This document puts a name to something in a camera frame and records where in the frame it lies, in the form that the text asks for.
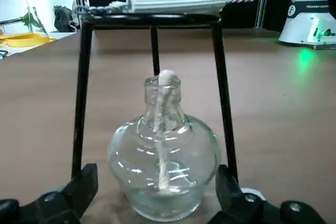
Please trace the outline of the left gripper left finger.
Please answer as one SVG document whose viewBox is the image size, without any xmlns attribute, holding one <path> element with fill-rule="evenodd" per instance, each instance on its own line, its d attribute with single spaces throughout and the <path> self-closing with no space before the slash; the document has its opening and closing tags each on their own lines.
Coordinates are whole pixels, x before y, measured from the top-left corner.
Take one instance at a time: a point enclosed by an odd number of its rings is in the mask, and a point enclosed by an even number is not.
<svg viewBox="0 0 336 224">
<path fill-rule="evenodd" d="M 80 223 L 97 191 L 97 165 L 87 164 L 65 187 L 24 206 L 14 198 L 2 199 L 1 223 Z"/>
</svg>

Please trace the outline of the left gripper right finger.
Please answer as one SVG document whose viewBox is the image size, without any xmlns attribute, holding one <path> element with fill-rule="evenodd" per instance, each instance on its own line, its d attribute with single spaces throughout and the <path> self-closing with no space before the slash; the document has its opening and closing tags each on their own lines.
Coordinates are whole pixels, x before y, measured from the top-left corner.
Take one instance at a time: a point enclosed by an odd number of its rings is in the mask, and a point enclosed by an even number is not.
<svg viewBox="0 0 336 224">
<path fill-rule="evenodd" d="M 216 173 L 216 195 L 221 211 L 215 223 L 325 223 L 308 204 L 286 200 L 280 207 L 254 193 L 244 193 L 226 165 Z"/>
</svg>

